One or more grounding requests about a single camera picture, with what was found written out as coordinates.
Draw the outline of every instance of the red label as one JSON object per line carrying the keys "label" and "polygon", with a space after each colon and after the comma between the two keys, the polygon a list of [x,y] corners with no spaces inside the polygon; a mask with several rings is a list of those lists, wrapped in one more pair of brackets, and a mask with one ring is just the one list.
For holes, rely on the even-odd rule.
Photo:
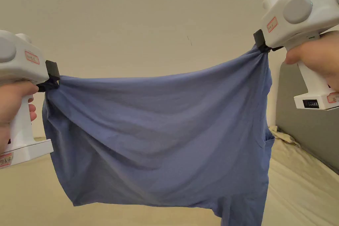
{"label": "red label", "polygon": [[337,92],[330,93],[330,94],[327,96],[327,101],[328,101],[329,103],[339,102],[339,93],[337,93]]}
{"label": "red label", "polygon": [[0,155],[0,168],[10,166],[13,160],[13,154],[7,153]]}
{"label": "red label", "polygon": [[38,56],[35,56],[32,53],[27,52],[27,51],[25,51],[25,55],[26,55],[26,58],[27,58],[28,61],[31,61],[33,63],[40,65],[40,61],[39,61]]}
{"label": "red label", "polygon": [[270,33],[276,26],[278,26],[278,20],[276,17],[274,17],[267,25],[268,32]]}

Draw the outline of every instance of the human hand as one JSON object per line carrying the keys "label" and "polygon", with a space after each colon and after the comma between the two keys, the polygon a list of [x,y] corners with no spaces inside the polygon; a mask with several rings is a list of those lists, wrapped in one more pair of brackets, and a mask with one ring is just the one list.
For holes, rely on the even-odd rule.
{"label": "human hand", "polygon": [[[24,96],[38,92],[38,87],[29,81],[20,81],[0,87],[0,154],[4,152],[10,139],[10,123],[20,109]],[[29,105],[30,119],[37,118],[35,106]]]}
{"label": "human hand", "polygon": [[286,64],[299,61],[322,75],[328,85],[339,92],[339,31],[322,34],[319,40],[303,43],[287,52]]}

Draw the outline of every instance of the bed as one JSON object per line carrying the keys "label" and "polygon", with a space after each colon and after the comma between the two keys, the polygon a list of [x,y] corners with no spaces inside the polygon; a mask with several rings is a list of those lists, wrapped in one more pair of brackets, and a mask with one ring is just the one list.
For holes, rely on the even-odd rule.
{"label": "bed", "polygon": [[339,111],[298,110],[307,93],[296,65],[280,68],[276,124],[300,147],[276,139],[263,225],[339,225]]}
{"label": "bed", "polygon": [[[272,149],[263,226],[339,225],[339,110],[297,110],[293,96],[305,92],[298,68],[282,65],[276,114],[280,138]],[[283,133],[298,143],[289,144],[293,140]],[[1,225],[220,225],[211,210],[200,208],[73,207],[49,155],[1,170],[0,189]]]}

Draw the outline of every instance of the blue t-shirt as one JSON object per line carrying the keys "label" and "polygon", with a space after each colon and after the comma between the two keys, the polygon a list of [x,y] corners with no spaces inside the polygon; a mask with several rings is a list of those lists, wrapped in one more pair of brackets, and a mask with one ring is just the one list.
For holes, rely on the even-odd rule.
{"label": "blue t-shirt", "polygon": [[270,86],[267,53],[256,47],[185,74],[62,76],[43,108],[59,182],[74,206],[201,207],[222,225],[260,225]]}

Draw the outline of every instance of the beige bed sheet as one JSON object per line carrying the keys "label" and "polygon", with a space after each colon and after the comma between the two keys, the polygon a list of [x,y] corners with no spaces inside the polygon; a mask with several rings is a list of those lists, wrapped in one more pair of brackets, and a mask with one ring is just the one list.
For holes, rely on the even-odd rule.
{"label": "beige bed sheet", "polygon": [[[339,225],[339,176],[294,145],[277,140],[270,162],[264,226]],[[199,208],[114,204],[73,207],[50,156],[0,170],[0,225],[219,226]]]}
{"label": "beige bed sheet", "polygon": [[339,175],[282,139],[272,149],[263,225],[339,225]]}

